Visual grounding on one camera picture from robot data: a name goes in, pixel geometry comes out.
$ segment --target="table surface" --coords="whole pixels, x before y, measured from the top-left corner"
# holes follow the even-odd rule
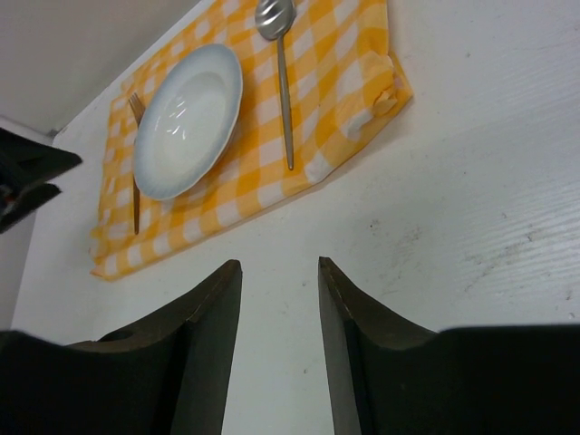
[[[331,257],[425,327],[580,319],[580,2],[392,0],[414,100],[304,195],[112,284],[89,275],[109,104],[120,80],[55,138],[84,163],[38,212],[13,327],[98,339],[244,269],[225,434],[333,432],[317,294]]]

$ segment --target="fork handle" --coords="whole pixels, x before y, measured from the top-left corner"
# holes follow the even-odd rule
[[[133,227],[135,235],[139,234],[140,193],[133,176]]]
[[[294,139],[292,137],[292,111],[290,108],[290,91],[284,56],[284,37],[278,38],[278,77],[280,78],[280,104],[282,106],[282,123],[284,124],[284,143],[288,169],[294,169]]]

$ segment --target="plate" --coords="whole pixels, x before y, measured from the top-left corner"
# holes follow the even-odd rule
[[[221,44],[204,45],[168,74],[135,140],[135,181],[163,200],[195,185],[229,143],[242,100],[242,68]]]

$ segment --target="checkered cloth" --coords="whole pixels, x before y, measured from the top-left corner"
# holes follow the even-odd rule
[[[93,273],[112,280],[179,252],[308,189],[361,150],[411,97],[389,51],[385,0],[303,0],[285,36],[295,138],[286,168],[276,44],[254,25],[256,0],[217,0],[155,53],[111,103]],[[231,47],[242,65],[237,132],[219,163],[169,201],[141,196],[132,225],[132,158],[137,125],[127,100],[147,104],[171,68],[202,44]]]

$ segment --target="spoon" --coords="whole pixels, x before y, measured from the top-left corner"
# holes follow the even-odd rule
[[[257,31],[268,41],[278,43],[278,77],[280,79],[280,104],[284,124],[284,142],[288,169],[294,169],[294,140],[292,138],[292,113],[290,112],[290,91],[284,57],[284,34],[292,27],[296,17],[293,0],[258,0],[256,7]]]

